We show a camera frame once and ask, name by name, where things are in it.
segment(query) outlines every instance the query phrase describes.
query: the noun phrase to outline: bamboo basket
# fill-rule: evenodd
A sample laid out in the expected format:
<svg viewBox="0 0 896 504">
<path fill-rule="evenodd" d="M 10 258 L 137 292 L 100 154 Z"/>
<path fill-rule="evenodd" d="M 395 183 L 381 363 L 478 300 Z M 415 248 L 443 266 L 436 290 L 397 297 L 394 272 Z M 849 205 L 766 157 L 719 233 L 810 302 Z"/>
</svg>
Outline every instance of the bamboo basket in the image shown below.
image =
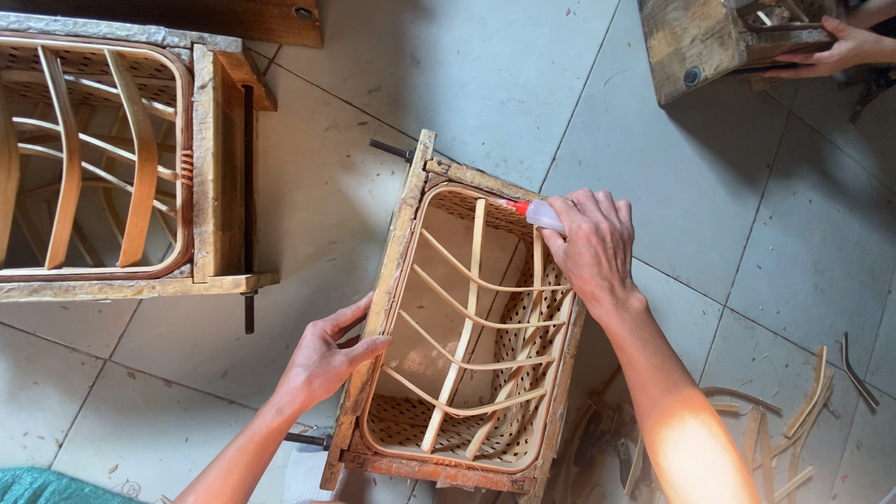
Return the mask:
<svg viewBox="0 0 896 504">
<path fill-rule="evenodd" d="M 427 191 L 388 316 L 394 343 L 360 417 L 366 444 L 525 470 L 539 456 L 574 299 L 512 208 L 459 184 Z"/>
<path fill-rule="evenodd" d="M 191 257 L 192 84 L 152 46 L 0 34 L 0 282 Z"/>
</svg>

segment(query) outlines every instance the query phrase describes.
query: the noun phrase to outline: tile floor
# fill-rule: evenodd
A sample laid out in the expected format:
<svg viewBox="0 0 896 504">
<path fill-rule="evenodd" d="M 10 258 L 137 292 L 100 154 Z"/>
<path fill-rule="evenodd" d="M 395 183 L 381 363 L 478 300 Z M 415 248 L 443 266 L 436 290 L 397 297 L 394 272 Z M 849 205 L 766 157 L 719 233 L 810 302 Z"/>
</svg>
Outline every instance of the tile floor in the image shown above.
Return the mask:
<svg viewBox="0 0 896 504">
<path fill-rule="evenodd" d="M 855 126 L 855 93 L 826 79 L 714 83 L 660 109 L 636 0 L 351 0 L 324 19 L 323 50 L 252 44 L 280 102 L 259 120 L 259 231 L 282 283 L 262 290 L 256 334 L 236 295 L 0 305 L 0 466 L 176 496 L 265 401 L 301 328 L 372 288 L 403 166 L 366 141 L 410 147 L 426 127 L 442 155 L 525 187 L 631 199 L 633 273 L 660 325 L 702 385 L 783 407 L 772 441 L 827 344 L 834 394 L 800 500 L 878 502 L 896 485 L 896 90 Z M 841 369 L 844 332 L 876 413 Z M 569 416 L 616 365 L 593 321 L 578 362 Z M 337 404 L 296 429 L 329 426 Z M 725 422 L 741 439 L 745 418 Z M 252 502 L 309 496 L 320 463 L 284 445 Z M 601 481 L 621 502 L 614 471 Z M 479 496 L 349 478 L 349 504 Z"/>
</svg>

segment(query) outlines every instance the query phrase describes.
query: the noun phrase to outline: plastic squeeze bottle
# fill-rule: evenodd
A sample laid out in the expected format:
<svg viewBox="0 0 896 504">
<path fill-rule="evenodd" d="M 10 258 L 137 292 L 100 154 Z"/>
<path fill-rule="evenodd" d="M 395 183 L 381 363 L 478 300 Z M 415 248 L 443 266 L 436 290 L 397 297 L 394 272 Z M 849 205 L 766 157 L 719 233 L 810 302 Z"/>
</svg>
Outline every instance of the plastic squeeze bottle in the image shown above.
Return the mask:
<svg viewBox="0 0 896 504">
<path fill-rule="evenodd" d="M 510 201 L 505 199 L 504 204 L 511 206 L 519 215 L 525 215 L 526 222 L 529 224 L 555 230 L 563 235 L 566 234 L 566 230 L 563 228 L 563 224 L 560 222 L 560 218 L 557 217 L 554 209 L 540 199 L 535 201 Z"/>
</svg>

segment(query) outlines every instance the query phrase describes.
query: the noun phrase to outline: metal bolt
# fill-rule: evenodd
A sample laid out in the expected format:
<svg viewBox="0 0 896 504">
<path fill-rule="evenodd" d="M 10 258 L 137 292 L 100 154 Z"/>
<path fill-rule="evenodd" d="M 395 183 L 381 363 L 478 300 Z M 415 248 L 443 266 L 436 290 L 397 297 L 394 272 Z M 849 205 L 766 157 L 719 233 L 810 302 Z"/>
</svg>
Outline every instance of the metal bolt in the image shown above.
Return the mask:
<svg viewBox="0 0 896 504">
<path fill-rule="evenodd" d="M 379 149 L 380 151 L 388 152 L 389 154 L 391 154 L 393 156 L 398 156 L 400 158 L 404 158 L 404 162 L 406 162 L 408 164 L 411 164 L 411 162 L 414 161 L 414 153 L 417 151 L 416 149 L 410 149 L 407 151 L 403 151 L 402 149 L 399 149 L 398 147 L 392 147 L 391 145 L 389 145 L 387 143 L 382 143 L 379 140 L 374 140 L 373 138 L 370 139 L 370 146 L 375 149 Z"/>
<path fill-rule="evenodd" d="M 246 334 L 251 335 L 255 332 L 255 294 L 258 289 L 249 292 L 240 292 L 243 296 L 243 308 L 245 309 Z"/>
<path fill-rule="evenodd" d="M 703 71 L 699 66 L 692 66 L 685 70 L 685 86 L 691 87 L 700 83 L 703 78 Z"/>
<path fill-rule="evenodd" d="M 292 12 L 296 15 L 299 21 L 311 21 L 311 18 L 314 17 L 311 9 L 307 7 L 296 7 Z"/>
<path fill-rule="evenodd" d="M 305 434 L 287 432 L 286 437 L 284 437 L 283 440 L 293 443 L 302 443 L 303 445 L 315 445 L 316 447 L 321 447 L 323 451 L 330 451 L 330 444 L 333 441 L 333 436 L 332 434 L 327 434 L 322 438 L 318 438 L 317 436 L 306 436 Z"/>
</svg>

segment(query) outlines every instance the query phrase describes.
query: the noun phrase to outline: wooden mold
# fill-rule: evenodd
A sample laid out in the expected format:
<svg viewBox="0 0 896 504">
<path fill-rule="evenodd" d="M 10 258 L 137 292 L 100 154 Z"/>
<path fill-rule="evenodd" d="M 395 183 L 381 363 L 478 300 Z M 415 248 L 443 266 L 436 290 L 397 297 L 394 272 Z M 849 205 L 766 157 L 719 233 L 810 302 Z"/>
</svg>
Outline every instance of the wooden mold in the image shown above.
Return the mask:
<svg viewBox="0 0 896 504">
<path fill-rule="evenodd" d="M 540 501 L 582 328 L 540 235 L 538 195 L 430 159 L 421 134 L 363 331 L 389 351 L 349 378 L 322 488 L 342 465 Z"/>
<path fill-rule="evenodd" d="M 150 25 L 138 29 L 165 26 L 291 46 L 323 46 L 316 0 L 0 0 L 0 11 L 45 14 L 32 16 L 46 17 L 44 26 L 62 15 L 103 20 L 110 25 L 107 30 L 135 23 Z"/>
<path fill-rule="evenodd" d="M 276 99 L 242 40 L 45 21 L 0 17 L 0 301 L 277 283 L 246 178 Z"/>
<path fill-rule="evenodd" d="M 754 89 L 778 80 L 762 72 L 774 57 L 829 48 L 825 14 L 835 0 L 640 0 L 641 24 L 659 105 L 726 74 L 745 75 Z"/>
</svg>

